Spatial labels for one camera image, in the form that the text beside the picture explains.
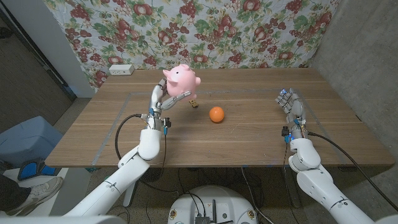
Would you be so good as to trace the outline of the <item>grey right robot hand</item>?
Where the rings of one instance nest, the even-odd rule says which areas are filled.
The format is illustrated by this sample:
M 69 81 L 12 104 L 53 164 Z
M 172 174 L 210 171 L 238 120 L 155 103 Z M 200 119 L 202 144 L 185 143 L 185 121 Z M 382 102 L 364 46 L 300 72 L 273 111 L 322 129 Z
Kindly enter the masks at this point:
M 282 89 L 275 101 L 286 114 L 287 129 L 291 139 L 308 138 L 307 116 L 303 101 L 298 93 L 292 88 L 288 91 Z

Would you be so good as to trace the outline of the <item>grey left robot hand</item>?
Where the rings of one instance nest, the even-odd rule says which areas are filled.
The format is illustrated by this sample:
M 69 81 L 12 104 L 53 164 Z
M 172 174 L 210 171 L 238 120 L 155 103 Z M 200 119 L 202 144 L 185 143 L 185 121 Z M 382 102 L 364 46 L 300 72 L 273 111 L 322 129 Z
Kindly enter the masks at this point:
M 163 78 L 160 80 L 160 82 L 158 82 L 152 91 L 149 102 L 149 114 L 146 118 L 146 129 L 155 129 L 159 131 L 160 128 L 157 126 L 160 124 L 160 117 L 163 110 L 171 109 L 178 101 L 188 98 L 192 93 L 191 91 L 186 91 L 162 101 L 163 97 L 167 94 L 167 80 L 166 78 Z

